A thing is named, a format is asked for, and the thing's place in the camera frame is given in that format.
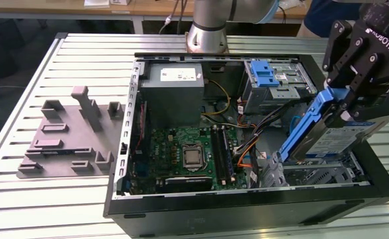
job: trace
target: drive label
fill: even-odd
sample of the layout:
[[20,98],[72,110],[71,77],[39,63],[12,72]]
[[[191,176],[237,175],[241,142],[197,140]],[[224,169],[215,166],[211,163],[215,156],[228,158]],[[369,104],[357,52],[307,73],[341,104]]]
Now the drive label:
[[373,124],[375,122],[348,122],[343,128],[329,128],[307,152],[307,158],[332,157],[341,153]]

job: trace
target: sticker on power supply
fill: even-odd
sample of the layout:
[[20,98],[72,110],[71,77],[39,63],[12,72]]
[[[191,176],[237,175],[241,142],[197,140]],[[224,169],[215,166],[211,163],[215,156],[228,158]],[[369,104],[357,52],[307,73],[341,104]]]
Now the sticker on power supply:
[[356,141],[357,134],[371,128],[373,124],[375,122],[348,122],[343,128],[329,128],[307,152],[307,158],[336,156]]
[[195,68],[164,68],[161,81],[196,81]]

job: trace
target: aluminum extrusion table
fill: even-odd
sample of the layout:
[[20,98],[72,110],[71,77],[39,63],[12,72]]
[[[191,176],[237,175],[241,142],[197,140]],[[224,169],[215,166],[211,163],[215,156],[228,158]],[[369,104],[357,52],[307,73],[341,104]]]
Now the aluminum extrusion table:
[[[231,53],[312,54],[320,64],[325,39],[229,36]],[[28,149],[46,100],[76,105],[72,87],[85,85],[97,104],[125,104],[135,52],[184,52],[175,35],[68,34],[58,38],[0,132],[0,239],[128,236],[103,218],[107,176],[19,179],[16,169]],[[389,125],[369,139],[389,171]],[[203,234],[179,238],[389,238],[389,203],[372,206],[333,223],[312,227]]]

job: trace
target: open computer tower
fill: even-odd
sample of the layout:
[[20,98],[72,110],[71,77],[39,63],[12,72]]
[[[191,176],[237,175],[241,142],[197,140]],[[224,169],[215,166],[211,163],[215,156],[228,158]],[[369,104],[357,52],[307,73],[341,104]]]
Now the open computer tower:
[[311,55],[136,54],[104,210],[132,238],[327,224],[389,201],[367,142],[273,156],[324,79]]

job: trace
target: person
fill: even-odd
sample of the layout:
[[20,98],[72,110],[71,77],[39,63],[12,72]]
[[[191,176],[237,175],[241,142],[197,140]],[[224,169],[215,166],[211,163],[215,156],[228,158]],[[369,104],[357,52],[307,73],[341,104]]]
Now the person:
[[329,37],[336,20],[357,20],[361,3],[312,0],[297,37]]

